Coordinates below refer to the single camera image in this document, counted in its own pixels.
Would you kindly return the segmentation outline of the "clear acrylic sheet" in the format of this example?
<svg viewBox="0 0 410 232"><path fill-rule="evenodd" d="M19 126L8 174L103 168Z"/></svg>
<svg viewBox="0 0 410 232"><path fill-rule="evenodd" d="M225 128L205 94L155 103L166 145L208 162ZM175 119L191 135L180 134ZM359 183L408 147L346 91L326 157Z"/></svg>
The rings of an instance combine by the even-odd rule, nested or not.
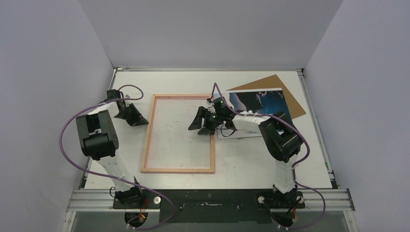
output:
<svg viewBox="0 0 410 232"><path fill-rule="evenodd" d="M209 135L189 131L206 100L157 100L148 168L209 168Z"/></svg>

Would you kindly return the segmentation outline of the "pink wooden photo frame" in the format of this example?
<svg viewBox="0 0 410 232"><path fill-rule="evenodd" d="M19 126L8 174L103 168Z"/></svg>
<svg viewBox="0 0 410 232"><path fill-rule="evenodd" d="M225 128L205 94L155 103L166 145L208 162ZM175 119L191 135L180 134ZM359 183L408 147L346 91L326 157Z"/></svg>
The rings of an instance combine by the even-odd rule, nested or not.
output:
<svg viewBox="0 0 410 232"><path fill-rule="evenodd" d="M155 110L157 100L206 100L208 95L206 94L153 94L151 101L151 112L150 112L150 123L146 130L146 139L144 145L144 151L141 162L141 173L170 173L170 174L179 174L179 173L190 173L190 174L213 174L215 172L215 141L214 135L209 136L209 168L200 169L200 168L148 168L148 157L149 157L149 148L151 142L151 134L154 125Z"/></svg>

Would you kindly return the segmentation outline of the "sea landscape photo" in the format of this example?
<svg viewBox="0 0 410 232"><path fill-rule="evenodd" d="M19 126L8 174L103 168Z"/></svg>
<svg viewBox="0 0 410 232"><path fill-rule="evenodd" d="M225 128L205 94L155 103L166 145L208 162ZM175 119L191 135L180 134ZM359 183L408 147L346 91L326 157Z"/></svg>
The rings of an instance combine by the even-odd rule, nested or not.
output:
<svg viewBox="0 0 410 232"><path fill-rule="evenodd" d="M229 90L222 92L222 95L235 111L258 114L283 112L288 118L292 118L281 88Z"/></svg>

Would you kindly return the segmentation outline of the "brown backing board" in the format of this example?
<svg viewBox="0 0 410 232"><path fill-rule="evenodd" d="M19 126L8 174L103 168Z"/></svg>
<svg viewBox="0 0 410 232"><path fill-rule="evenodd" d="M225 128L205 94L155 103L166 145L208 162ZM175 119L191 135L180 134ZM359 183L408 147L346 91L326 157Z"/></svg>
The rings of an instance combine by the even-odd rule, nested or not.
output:
<svg viewBox="0 0 410 232"><path fill-rule="evenodd" d="M292 95L292 93L288 90L285 84L281 81L281 79L275 74L263 79L259 79L257 81L253 81L238 87L234 87L229 89L228 91L233 90L250 90L250 89L262 89L262 88L281 88L284 94L284 98L288 105L288 109L290 111L290 116L292 119L297 117L303 116L306 114L306 111L303 107L299 104L296 98Z"/></svg>

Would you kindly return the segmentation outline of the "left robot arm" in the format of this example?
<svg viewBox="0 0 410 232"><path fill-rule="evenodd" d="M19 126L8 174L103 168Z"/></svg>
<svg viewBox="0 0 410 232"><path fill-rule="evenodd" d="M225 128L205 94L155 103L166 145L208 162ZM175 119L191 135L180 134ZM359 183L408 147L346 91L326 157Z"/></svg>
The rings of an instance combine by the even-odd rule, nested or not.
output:
<svg viewBox="0 0 410 232"><path fill-rule="evenodd" d="M98 162L114 183L115 202L138 208L144 204L145 196L118 153L119 138L112 120L125 120L131 127L145 126L149 122L133 103L127 103L123 98L120 90L109 90L100 106L86 115L77 116L75 121L83 154Z"/></svg>

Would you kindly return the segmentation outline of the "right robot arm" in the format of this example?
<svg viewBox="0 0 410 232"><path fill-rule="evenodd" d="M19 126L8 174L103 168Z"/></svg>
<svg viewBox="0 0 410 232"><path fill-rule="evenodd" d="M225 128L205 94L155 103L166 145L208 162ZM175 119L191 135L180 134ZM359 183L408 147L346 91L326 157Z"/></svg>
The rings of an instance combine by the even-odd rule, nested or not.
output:
<svg viewBox="0 0 410 232"><path fill-rule="evenodd" d="M198 108L188 129L197 130L199 135L213 135L224 126L234 132L250 131L262 136L269 154L275 159L274 203L280 208L304 208L304 198L293 174L295 156L300 152L302 140L286 115L235 111L224 97L209 99L208 103L209 107Z"/></svg>

